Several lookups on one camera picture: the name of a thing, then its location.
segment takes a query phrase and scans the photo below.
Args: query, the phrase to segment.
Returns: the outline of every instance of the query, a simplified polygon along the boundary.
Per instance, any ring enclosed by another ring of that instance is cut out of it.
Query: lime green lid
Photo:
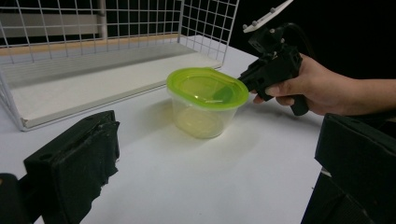
[[[210,67],[178,69],[168,76],[166,85],[174,95],[206,109],[232,109],[248,99],[243,82]]]

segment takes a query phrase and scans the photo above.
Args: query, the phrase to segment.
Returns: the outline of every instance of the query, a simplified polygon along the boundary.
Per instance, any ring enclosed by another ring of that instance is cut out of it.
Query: white surface
[[[254,60],[229,48],[220,71],[238,77]],[[165,88],[27,133],[1,108],[0,172],[23,177],[22,161],[34,151],[80,119],[114,110],[119,171],[83,224],[300,223],[321,168],[314,156],[322,117],[296,118],[275,100],[251,100],[209,140],[174,125]]]

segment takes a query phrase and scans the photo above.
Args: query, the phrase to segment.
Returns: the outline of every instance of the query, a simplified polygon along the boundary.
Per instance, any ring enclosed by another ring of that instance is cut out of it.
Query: clear plastic container
[[[176,70],[166,85],[176,126],[197,138],[223,133],[248,99],[248,89],[240,80],[208,67]]]

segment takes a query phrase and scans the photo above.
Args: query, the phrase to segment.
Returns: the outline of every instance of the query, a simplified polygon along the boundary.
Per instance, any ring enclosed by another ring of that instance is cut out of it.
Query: wire rack
[[[238,4],[239,0],[3,1],[2,102],[27,131],[161,87],[181,67],[221,67]]]

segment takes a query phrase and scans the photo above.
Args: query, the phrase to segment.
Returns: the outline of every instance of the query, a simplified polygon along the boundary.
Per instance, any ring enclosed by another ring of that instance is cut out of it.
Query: black mechanical part
[[[249,91],[256,91],[264,101],[273,98],[265,94],[264,90],[267,87],[298,76],[302,62],[300,53],[296,47],[288,46],[282,37],[285,29],[289,27],[301,32],[301,29],[294,23],[285,23],[271,30],[262,26],[248,41],[253,48],[262,53],[262,56],[250,64],[247,71],[243,72],[238,79],[247,86]],[[306,37],[304,35],[303,37],[305,44],[310,47],[306,42]],[[291,110],[294,115],[301,116],[308,112],[309,108],[303,95],[294,95],[292,98],[294,105],[291,106]]]
[[[120,156],[114,111],[82,119],[24,160],[27,175],[0,174],[0,223],[79,223]]]
[[[315,159],[318,177],[302,224],[396,223],[396,111],[327,114]]]

